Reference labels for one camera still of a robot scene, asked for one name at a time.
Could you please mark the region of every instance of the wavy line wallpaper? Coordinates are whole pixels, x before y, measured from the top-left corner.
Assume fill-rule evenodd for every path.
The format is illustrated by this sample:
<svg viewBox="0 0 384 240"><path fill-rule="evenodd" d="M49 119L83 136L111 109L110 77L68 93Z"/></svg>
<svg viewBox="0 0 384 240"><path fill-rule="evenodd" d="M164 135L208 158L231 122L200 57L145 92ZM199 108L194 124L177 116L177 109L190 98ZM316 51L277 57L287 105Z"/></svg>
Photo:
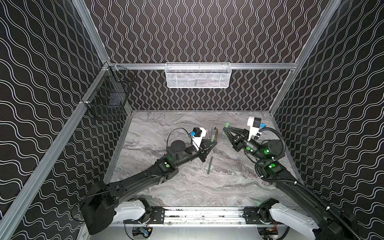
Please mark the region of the wavy line wallpaper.
<svg viewBox="0 0 384 240"><path fill-rule="evenodd" d="M0 219L102 63L70 0L0 0Z"/></svg>
<svg viewBox="0 0 384 240"><path fill-rule="evenodd" d="M85 0L114 63L292 63L328 0Z"/></svg>
<svg viewBox="0 0 384 240"><path fill-rule="evenodd" d="M384 1L343 0L275 119L305 184L384 239Z"/></svg>
<svg viewBox="0 0 384 240"><path fill-rule="evenodd" d="M136 110L269 110L288 73L233 70L230 86L223 89L168 88L164 71L139 71L128 101Z"/></svg>
<svg viewBox="0 0 384 240"><path fill-rule="evenodd" d="M87 111L12 240L77 238L81 224L70 220L70 210L95 181L103 180L124 122L97 121ZM73 216L79 218L77 207Z"/></svg>

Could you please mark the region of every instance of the patterned wall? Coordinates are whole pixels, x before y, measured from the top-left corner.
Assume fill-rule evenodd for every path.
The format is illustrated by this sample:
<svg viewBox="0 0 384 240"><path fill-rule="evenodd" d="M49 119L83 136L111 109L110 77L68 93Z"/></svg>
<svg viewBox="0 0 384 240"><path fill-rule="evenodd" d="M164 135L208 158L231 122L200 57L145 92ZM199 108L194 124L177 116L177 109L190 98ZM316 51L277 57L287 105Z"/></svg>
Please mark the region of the patterned wall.
<svg viewBox="0 0 384 240"><path fill-rule="evenodd" d="M85 2L115 63L290 63L328 1Z"/></svg>
<svg viewBox="0 0 384 240"><path fill-rule="evenodd" d="M343 0L275 115L305 184L384 239L384 1Z"/></svg>
<svg viewBox="0 0 384 240"><path fill-rule="evenodd" d="M191 89L168 88L164 71L139 71L128 101L138 110L269 110L288 73L236 70L228 88Z"/></svg>
<svg viewBox="0 0 384 240"><path fill-rule="evenodd" d="M103 180L125 121L83 117L11 239L75 240L80 223L71 208ZM79 218L78 208L73 216Z"/></svg>
<svg viewBox="0 0 384 240"><path fill-rule="evenodd" d="M0 219L101 63L70 0L0 0Z"/></svg>

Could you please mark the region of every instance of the gray marble surface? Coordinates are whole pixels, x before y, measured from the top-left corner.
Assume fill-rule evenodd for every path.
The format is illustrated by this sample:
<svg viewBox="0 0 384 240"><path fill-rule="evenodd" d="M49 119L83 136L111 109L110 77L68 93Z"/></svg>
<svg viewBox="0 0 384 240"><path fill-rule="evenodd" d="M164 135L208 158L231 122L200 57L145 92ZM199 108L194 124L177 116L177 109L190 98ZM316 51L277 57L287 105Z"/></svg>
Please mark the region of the gray marble surface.
<svg viewBox="0 0 384 240"><path fill-rule="evenodd" d="M267 112L134 112L111 181L125 179L153 165L165 153L169 132L177 127L188 131L193 127L204 127L210 135L212 127L221 130L225 122L230 122L233 127L249 129L249 116L261 118L262 123L273 127ZM187 146L190 142L183 130L173 132L169 144L177 139L185 141ZM277 137L265 131L259 139ZM280 162L294 175L286 157ZM243 153L236 152L221 131L218 143L205 163L196 159L184 164L171 180L150 187L138 196L146 197L154 205L167 206L258 206L271 197L286 206L297 206L282 191L260 180L254 164Z"/></svg>

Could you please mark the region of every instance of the white mesh basket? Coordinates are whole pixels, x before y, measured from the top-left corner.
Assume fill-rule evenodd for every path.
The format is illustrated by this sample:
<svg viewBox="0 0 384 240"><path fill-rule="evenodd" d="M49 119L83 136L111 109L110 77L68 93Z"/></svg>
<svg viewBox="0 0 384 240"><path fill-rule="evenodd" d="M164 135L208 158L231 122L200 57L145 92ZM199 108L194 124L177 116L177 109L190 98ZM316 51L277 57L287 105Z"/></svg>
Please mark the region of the white mesh basket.
<svg viewBox="0 0 384 240"><path fill-rule="evenodd" d="M227 88L230 63L166 63L169 88Z"/></svg>

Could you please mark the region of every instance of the marble tabletop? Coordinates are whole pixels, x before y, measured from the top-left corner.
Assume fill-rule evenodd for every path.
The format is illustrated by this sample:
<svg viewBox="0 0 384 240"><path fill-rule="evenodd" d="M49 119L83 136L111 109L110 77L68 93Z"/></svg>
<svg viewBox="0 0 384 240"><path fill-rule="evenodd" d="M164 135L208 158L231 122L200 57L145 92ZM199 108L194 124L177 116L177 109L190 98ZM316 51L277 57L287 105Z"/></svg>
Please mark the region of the marble tabletop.
<svg viewBox="0 0 384 240"><path fill-rule="evenodd" d="M133 112L111 181L125 179L153 165L165 153L166 140L173 129L183 127L192 131L194 127L204 127L211 135L212 127L217 127L218 143L206 162L196 159L184 164L171 180L150 187L137 196L145 197L153 205L166 206L258 206L268 198L275 198L286 206L297 206L282 191L259 179L254 164L243 153L236 152L226 135L221 134L225 122L230 122L232 127L249 129L249 116L261 118L262 123L273 127L267 112ZM183 130L173 132L169 144L178 139L189 145L189 138ZM259 139L277 137L265 131ZM294 175L287 157L280 162Z"/></svg>

